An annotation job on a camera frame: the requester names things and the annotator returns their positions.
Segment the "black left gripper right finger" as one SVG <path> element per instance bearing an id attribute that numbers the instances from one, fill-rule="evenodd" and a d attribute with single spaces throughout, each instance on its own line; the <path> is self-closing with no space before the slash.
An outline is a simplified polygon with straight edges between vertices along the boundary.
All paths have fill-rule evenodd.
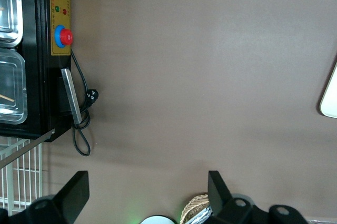
<path id="1" fill-rule="evenodd" d="M 231 193 L 218 171 L 209 171 L 208 198 L 212 209 L 208 223 L 307 223 L 293 207 L 272 205 L 264 211 L 247 195 Z"/>

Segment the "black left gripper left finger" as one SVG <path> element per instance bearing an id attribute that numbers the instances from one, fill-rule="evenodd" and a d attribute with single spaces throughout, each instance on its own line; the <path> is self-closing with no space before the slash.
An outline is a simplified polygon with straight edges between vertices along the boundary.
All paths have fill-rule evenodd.
<path id="1" fill-rule="evenodd" d="M 78 171 L 57 194 L 38 198 L 22 212 L 7 216 L 7 222 L 74 223 L 88 200 L 88 172 Z"/>

